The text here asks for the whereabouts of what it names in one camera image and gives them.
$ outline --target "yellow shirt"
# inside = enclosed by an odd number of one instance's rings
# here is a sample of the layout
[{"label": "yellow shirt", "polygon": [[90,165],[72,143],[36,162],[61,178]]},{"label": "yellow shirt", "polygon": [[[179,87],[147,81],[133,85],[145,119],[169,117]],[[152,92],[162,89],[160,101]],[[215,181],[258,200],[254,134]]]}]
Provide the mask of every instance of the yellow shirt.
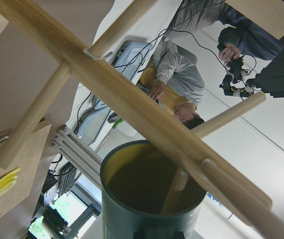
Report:
[{"label": "yellow shirt", "polygon": [[[149,90],[152,88],[152,86],[156,82],[156,69],[153,63],[151,63],[150,66],[143,71],[142,75],[139,78],[139,81]],[[165,86],[164,97],[160,102],[163,104],[170,115],[174,114],[174,107],[176,106],[176,104],[182,101],[188,102],[189,100],[185,97],[180,96],[170,86]]]}]

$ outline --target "black hair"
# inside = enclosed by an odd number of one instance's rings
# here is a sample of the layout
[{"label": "black hair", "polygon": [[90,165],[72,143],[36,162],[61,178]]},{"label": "black hair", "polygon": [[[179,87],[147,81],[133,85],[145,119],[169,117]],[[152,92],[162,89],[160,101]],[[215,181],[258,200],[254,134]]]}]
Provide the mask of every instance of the black hair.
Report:
[{"label": "black hair", "polygon": [[198,125],[200,125],[200,124],[205,122],[202,118],[196,116],[195,114],[193,114],[193,115],[194,115],[193,119],[190,119],[186,123],[184,123],[184,125],[188,129],[193,129],[193,128],[197,127]]}]

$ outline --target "person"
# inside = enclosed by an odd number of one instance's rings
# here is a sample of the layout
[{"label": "person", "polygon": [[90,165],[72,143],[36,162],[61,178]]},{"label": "person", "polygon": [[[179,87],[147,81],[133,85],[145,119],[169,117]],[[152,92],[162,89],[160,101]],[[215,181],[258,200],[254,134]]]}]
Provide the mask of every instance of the person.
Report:
[{"label": "person", "polygon": [[183,0],[164,37],[174,39],[194,33],[215,21],[231,26],[223,29],[218,42],[226,46],[219,52],[224,62],[250,54],[263,60],[273,60],[284,48],[276,38],[222,0]]},{"label": "person", "polygon": [[187,128],[192,129],[204,120],[196,113],[201,103],[205,84],[196,68],[196,57],[191,62],[178,53],[172,41],[161,40],[152,62],[143,71],[137,86]]}]

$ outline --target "man's hand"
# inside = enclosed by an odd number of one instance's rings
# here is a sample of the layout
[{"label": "man's hand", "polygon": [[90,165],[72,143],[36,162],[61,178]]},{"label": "man's hand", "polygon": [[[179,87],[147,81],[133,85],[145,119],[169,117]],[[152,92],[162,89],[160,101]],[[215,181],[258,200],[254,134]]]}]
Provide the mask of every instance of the man's hand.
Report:
[{"label": "man's hand", "polygon": [[152,100],[162,100],[165,91],[165,84],[162,81],[157,80],[150,90],[149,96]]},{"label": "man's hand", "polygon": [[241,55],[240,50],[233,44],[226,43],[224,45],[226,48],[218,54],[218,58],[220,58],[223,62],[230,62],[232,59],[237,59]]}]

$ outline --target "wooden cutting board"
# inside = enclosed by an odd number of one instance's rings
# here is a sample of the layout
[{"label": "wooden cutting board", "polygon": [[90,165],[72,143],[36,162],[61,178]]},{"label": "wooden cutting board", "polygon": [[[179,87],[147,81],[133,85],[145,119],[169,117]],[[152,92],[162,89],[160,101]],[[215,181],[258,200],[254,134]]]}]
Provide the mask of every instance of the wooden cutting board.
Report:
[{"label": "wooden cutting board", "polygon": [[0,197],[0,217],[28,197],[50,127],[49,121],[40,122],[9,167],[6,170],[0,168],[0,178],[15,168],[21,168],[16,184]]}]

